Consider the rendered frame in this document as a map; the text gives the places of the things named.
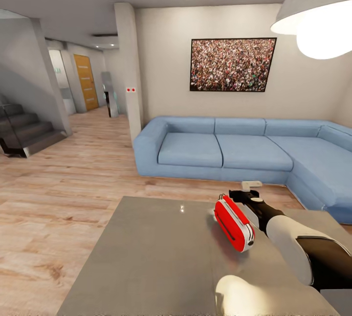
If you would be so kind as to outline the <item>radio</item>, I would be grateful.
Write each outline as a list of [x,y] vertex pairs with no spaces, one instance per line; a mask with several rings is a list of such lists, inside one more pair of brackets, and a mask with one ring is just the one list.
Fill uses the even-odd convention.
[[253,247],[255,232],[246,215],[233,200],[226,196],[217,201],[215,217],[233,247],[244,252]]

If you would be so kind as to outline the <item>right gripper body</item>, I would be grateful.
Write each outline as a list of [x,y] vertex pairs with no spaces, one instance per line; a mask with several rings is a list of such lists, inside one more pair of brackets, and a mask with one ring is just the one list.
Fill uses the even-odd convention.
[[235,203],[243,203],[243,199],[247,195],[258,196],[258,192],[256,190],[250,190],[249,192],[241,191],[241,190],[233,190],[233,202]]

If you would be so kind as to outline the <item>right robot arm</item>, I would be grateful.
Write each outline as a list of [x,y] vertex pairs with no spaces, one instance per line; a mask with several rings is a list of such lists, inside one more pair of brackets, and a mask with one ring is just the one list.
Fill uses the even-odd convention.
[[352,254],[339,242],[276,210],[258,197],[260,181],[243,181],[229,197],[276,246],[297,280],[314,287],[340,316],[352,316]]

